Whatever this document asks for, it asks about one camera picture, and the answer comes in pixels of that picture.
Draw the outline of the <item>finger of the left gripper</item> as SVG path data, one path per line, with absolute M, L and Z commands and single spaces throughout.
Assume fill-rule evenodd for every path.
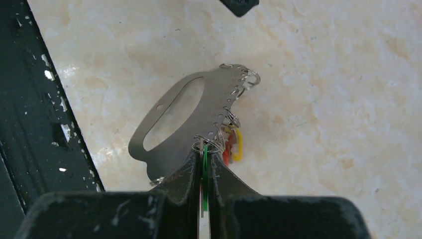
M 260 0 L 220 0 L 236 17 L 243 17 L 252 8 L 259 5 Z

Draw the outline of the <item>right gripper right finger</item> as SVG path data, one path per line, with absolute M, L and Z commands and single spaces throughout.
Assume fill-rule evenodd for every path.
M 208 156 L 213 239 L 368 239 L 358 208 L 334 196 L 266 196 Z

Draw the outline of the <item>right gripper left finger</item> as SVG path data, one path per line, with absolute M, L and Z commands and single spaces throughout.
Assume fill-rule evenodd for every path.
M 147 192 L 54 192 L 27 213 L 17 239 L 196 239 L 200 158 Z

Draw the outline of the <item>yellow key tag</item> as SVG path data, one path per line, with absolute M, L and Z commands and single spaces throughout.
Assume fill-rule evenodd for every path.
M 232 149 L 232 156 L 234 159 L 234 162 L 239 162 L 242 159 L 243 154 L 243 138 L 242 134 L 240 132 L 240 129 L 234 125 L 229 125 L 228 128 L 225 130 L 225 133 L 228 134 L 234 131 L 237 136 L 237 144 Z

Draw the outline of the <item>green key tag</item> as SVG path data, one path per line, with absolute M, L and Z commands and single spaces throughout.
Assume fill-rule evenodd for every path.
M 208 211 L 208 145 L 203 148 L 203 168 L 202 168 L 202 211 Z

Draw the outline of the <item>red key tag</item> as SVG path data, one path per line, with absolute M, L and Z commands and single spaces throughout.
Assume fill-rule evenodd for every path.
M 228 134 L 227 139 L 225 142 L 225 150 L 222 153 L 222 159 L 225 164 L 225 166 L 229 166 L 229 164 L 234 162 L 233 156 L 232 156 L 232 149 L 237 144 L 237 136 L 234 131 L 231 131 Z

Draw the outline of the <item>metal key holder plate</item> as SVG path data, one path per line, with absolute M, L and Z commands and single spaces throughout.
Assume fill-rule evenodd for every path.
M 144 140 L 176 97 L 190 82 L 203 79 L 205 86 L 198 105 L 186 121 L 163 142 L 151 150 Z M 151 108 L 133 134 L 128 145 L 130 156 L 145 162 L 151 181 L 166 178 L 181 168 L 193 145 L 200 139 L 212 143 L 215 151 L 223 145 L 215 142 L 217 132 L 229 119 L 232 104 L 244 93 L 257 86 L 261 77 L 240 64 L 221 64 L 218 68 L 190 74 L 173 85 Z

